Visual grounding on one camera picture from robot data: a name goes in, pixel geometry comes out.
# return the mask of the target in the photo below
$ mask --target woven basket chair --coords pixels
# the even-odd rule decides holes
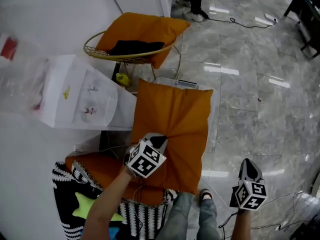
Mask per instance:
[[[171,43],[170,45],[159,49],[159,50],[155,50],[155,51],[150,51],[150,52],[145,52],[145,53],[137,53],[137,54],[129,54],[129,55],[109,55],[107,52],[103,51],[103,50],[97,50],[95,47],[89,46],[88,43],[93,40],[94,38],[96,38],[99,35],[104,34],[106,31],[102,31],[98,34],[95,34],[94,36],[92,36],[91,38],[89,38],[83,45],[83,50],[86,54],[88,54],[89,56],[92,56],[94,58],[98,58],[98,59],[102,59],[102,60],[108,60],[108,61],[115,61],[115,62],[120,62],[120,63],[124,63],[125,66],[125,70],[128,73],[126,64],[134,64],[133,68],[132,68],[132,72],[131,75],[133,75],[133,71],[135,70],[136,65],[138,64],[150,64],[149,60],[148,60],[148,56],[150,55],[155,55],[158,53],[161,53],[163,51],[166,50],[170,50],[172,47],[174,47],[177,52],[180,55],[180,59],[179,59],[179,67],[177,69],[177,73],[175,75],[175,78],[178,76],[179,73],[179,68],[180,68],[180,62],[181,62],[181,53],[179,52],[179,50],[175,47],[175,42],[176,40],[173,41],[173,43]],[[154,80],[156,80],[156,75],[155,75],[155,71],[154,71],[154,67],[150,64],[151,66],[151,70],[152,70],[152,74],[154,77]]]

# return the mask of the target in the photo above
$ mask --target orange cushion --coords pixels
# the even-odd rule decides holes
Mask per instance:
[[[138,143],[147,133],[168,138],[166,161],[144,179],[148,186],[197,194],[212,93],[139,79],[131,142]]]
[[[164,42],[164,47],[172,44],[176,38],[190,26],[188,21],[170,17],[158,17],[126,12],[117,18],[101,37],[97,50],[107,53],[116,46],[118,40],[138,40],[147,43]],[[149,61],[158,69],[170,50],[152,55]]]
[[[66,157],[65,164],[70,171],[72,170],[72,164],[74,161],[82,164],[85,170],[90,174],[90,176],[95,181],[97,181],[104,189],[111,184],[111,182],[117,177],[122,168],[121,161],[115,160],[100,153]],[[140,186],[141,184],[138,184],[138,179],[133,179],[125,190],[123,197],[132,200],[135,194],[134,198],[135,200],[137,200],[138,196],[135,191]],[[143,204],[156,206],[163,200],[164,194],[162,188],[155,186],[143,187],[143,190],[141,192],[141,202]]]

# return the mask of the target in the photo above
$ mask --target red object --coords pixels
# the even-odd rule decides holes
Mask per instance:
[[[17,45],[18,42],[16,40],[8,37],[1,50],[0,56],[12,61],[16,53]]]

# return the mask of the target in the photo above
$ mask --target human arm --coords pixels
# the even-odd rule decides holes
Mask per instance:
[[[81,240],[109,240],[109,223],[132,179],[126,166],[93,203],[85,221]]]
[[[231,240],[250,240],[251,214],[249,210],[239,209]]]

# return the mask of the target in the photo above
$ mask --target gray tile floor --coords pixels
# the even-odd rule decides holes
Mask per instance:
[[[214,19],[234,17],[252,26],[258,25],[255,17],[264,19],[268,13],[280,21],[266,29],[211,20],[191,22],[177,42],[182,53],[178,78],[213,87],[219,94],[202,175],[227,204],[244,158],[262,170],[269,201],[298,187],[308,193],[320,169],[320,56],[310,60],[310,50],[300,51],[303,43],[296,22],[282,16],[287,6],[282,0],[202,0],[207,13],[210,7],[228,10],[210,13]],[[173,4],[171,16],[182,18],[184,10]],[[179,54],[172,50],[157,77],[173,78],[178,62]],[[138,77],[153,80],[145,66],[136,68],[134,79]],[[310,220],[320,202],[308,194],[299,197],[288,195],[252,212],[251,226]],[[221,225],[233,211],[216,195],[214,201]],[[195,207],[191,217],[197,216]],[[197,220],[190,221],[188,238],[195,239]],[[226,237],[232,234],[234,222],[233,217],[226,225]],[[286,232],[275,231],[275,226],[255,229],[251,239],[289,239],[299,225]]]

